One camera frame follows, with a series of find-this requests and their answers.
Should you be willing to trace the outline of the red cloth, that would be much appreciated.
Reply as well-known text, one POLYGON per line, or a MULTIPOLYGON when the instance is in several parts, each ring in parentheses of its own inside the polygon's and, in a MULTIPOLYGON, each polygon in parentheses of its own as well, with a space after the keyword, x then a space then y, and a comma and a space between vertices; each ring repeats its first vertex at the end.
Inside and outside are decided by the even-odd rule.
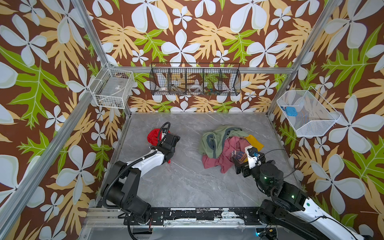
MULTIPOLYGON (((156 146, 158 144, 158 137, 157 136, 158 136, 159 133, 163 133, 165 135, 167 133, 171 133, 171 131, 169 130, 169 128, 160 128, 160 129, 153 129, 153 130, 151 130, 150 133, 147 136, 147 141, 151 144, 151 146, 156 146)), ((156 154, 162 154, 162 153, 157 153, 156 150, 152 150, 151 149, 151 151, 152 152, 155 151, 156 154)), ((162 164, 163 163, 170 164, 171 161, 172 161, 172 158, 171 158, 171 160, 169 162, 163 162, 163 160, 162 160, 162 164)))

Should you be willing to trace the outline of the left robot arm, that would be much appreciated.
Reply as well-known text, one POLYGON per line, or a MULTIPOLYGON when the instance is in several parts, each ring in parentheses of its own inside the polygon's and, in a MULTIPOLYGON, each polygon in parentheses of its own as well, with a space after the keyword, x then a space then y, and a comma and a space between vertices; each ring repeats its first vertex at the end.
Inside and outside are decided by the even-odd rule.
POLYGON ((102 190, 102 205, 106 209, 121 210, 136 222, 145 224, 151 217, 151 205, 137 196, 140 179, 152 169, 169 162, 180 137, 167 133, 151 146, 150 151, 129 163, 117 161, 110 170, 102 190))

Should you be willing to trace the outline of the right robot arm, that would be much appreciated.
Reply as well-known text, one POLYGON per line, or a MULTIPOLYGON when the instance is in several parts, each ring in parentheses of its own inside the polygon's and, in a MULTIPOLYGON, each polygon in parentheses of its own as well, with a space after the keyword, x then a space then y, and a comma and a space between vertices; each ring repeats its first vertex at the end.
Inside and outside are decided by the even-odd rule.
POLYGON ((284 227, 305 240, 371 240, 346 227, 322 210, 300 188, 285 181, 284 173, 265 154, 249 146, 233 151, 231 161, 237 174, 252 177, 268 199, 259 206, 256 216, 266 225, 284 227))

